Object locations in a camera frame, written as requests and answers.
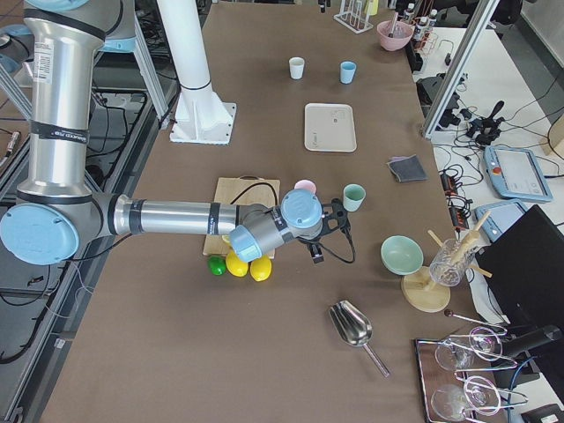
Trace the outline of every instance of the tray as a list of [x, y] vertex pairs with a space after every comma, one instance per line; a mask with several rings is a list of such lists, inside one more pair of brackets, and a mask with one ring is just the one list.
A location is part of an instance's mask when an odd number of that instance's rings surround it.
[[304, 145], [311, 152], [354, 152], [353, 108], [348, 104], [307, 104]]
[[[423, 411], [425, 413], [425, 421], [427, 423], [448, 423], [440, 418], [433, 410], [431, 406], [431, 397], [433, 393], [440, 386], [450, 383], [453, 385], [463, 387], [463, 383], [458, 381], [454, 375], [454, 372], [449, 372], [439, 366], [436, 359], [434, 358], [434, 350], [440, 343], [438, 340], [432, 339], [415, 339], [413, 341], [415, 346], [415, 355], [417, 357], [417, 367], [419, 370], [419, 381], [423, 399]], [[485, 366], [486, 361], [475, 359], [477, 366]], [[475, 372], [473, 375], [480, 375], [485, 377], [491, 382], [494, 382], [494, 377], [491, 372]], [[473, 412], [472, 416], [476, 419], [476, 413]], [[486, 422], [503, 422], [503, 413], [498, 412], [494, 416], [479, 416], [480, 420]]]

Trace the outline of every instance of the metal scoop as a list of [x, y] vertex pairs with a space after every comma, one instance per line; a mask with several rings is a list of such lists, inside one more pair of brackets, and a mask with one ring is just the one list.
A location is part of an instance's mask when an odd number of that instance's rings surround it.
[[388, 368], [368, 344], [368, 340], [372, 337], [372, 324], [367, 317], [347, 300], [331, 306], [329, 314], [341, 338], [348, 345], [364, 347], [382, 375], [390, 376]]

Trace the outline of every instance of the white desk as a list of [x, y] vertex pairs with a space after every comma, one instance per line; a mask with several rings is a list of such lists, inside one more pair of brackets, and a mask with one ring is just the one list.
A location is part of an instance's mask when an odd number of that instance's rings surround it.
[[[434, 48], [430, 50], [427, 56], [427, 63], [423, 71], [419, 75], [413, 76], [415, 81], [420, 78], [432, 77], [448, 70], [444, 58], [451, 51], [452, 44], [446, 41], [441, 42], [441, 40], [449, 40], [454, 43], [455, 47], [452, 51], [452, 55], [454, 56], [456, 48], [464, 35], [464, 29], [435, 28], [434, 35], [436, 35]], [[465, 83], [466, 90], [462, 91], [464, 89], [462, 88], [458, 93], [466, 107], [474, 106], [478, 108], [477, 113], [479, 115], [489, 115], [495, 103], [497, 103], [498, 100], [503, 100], [505, 101], [505, 105], [496, 117], [503, 116], [509, 119], [517, 109], [533, 101], [535, 98], [494, 31], [487, 30], [482, 34], [479, 44], [474, 50], [464, 71], [468, 74]], [[464, 108], [463, 103], [461, 102], [460, 104], [461, 108]], [[534, 102], [520, 111], [515, 119], [511, 120], [511, 123], [514, 125], [526, 125], [544, 115], [545, 112], [543, 112], [537, 102]], [[432, 143], [434, 145], [453, 145], [456, 135], [465, 133], [465, 123], [462, 122], [459, 128], [460, 132], [458, 132], [458, 134], [455, 131], [436, 131], [431, 140]], [[502, 130], [508, 130], [510, 128], [511, 127], [506, 123], [501, 125]], [[528, 127], [529, 130], [537, 132], [538, 134], [546, 134], [549, 128], [550, 123], [547, 119], [542, 119]], [[456, 127], [451, 126], [450, 129], [456, 130]], [[508, 132], [502, 132], [500, 137], [493, 141], [492, 145], [528, 147], [534, 151], [538, 157], [546, 158], [542, 147], [538, 145], [543, 142], [545, 142], [545, 138], [534, 135], [526, 130], [514, 129]], [[478, 152], [477, 155], [475, 155], [471, 150], [457, 149], [457, 151], [460, 153], [468, 152], [467, 156], [470, 157], [471, 162], [475, 167], [479, 165], [484, 175], [484, 181], [481, 183], [463, 186], [464, 196], [473, 200], [472, 209], [482, 204], [491, 204], [501, 201], [501, 198], [489, 181], [489, 176], [486, 174], [482, 152]], [[453, 153], [449, 155], [441, 148], [435, 148], [434, 154], [439, 169], [443, 169], [449, 164], [457, 163], [464, 168], [464, 174], [479, 177], [479, 174], [472, 169], [468, 161], [463, 157], [456, 156]], [[559, 163], [560, 173], [564, 172], [564, 162], [562, 162], [562, 160], [552, 155], [547, 158]], [[557, 174], [558, 168], [553, 163], [542, 159], [538, 162], [545, 175]], [[554, 223], [560, 223], [564, 221], [564, 179], [549, 179], [548, 185], [553, 193], [554, 200], [551, 203], [541, 204], [540, 206]], [[482, 245], [489, 243], [484, 235], [482, 235], [480, 242]], [[490, 306], [485, 286], [486, 281], [484, 278], [476, 274], [474, 282], [471, 284], [476, 309], [488, 320], [491, 318], [490, 321], [499, 320], [491, 311], [488, 313]], [[518, 390], [528, 395], [530, 399], [527, 405], [519, 407], [519, 412], [532, 410], [541, 405], [550, 403], [556, 403], [562, 407], [562, 402], [555, 396], [542, 375], [537, 381], [520, 385]], [[522, 420], [516, 417], [513, 421]]]

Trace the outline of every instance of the green lime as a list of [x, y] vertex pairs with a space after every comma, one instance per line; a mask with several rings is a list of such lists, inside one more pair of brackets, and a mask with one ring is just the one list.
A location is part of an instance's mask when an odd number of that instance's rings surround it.
[[226, 260], [221, 256], [211, 256], [208, 258], [208, 267], [214, 275], [223, 275], [227, 270]]

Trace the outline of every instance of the white cup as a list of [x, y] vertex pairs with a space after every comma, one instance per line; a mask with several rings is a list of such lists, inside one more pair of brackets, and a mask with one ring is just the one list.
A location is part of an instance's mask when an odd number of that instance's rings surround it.
[[301, 57], [292, 57], [288, 63], [290, 64], [290, 77], [292, 79], [301, 79], [306, 61]]
[[364, 188], [359, 184], [350, 183], [343, 189], [343, 206], [348, 212], [356, 212], [366, 197]]

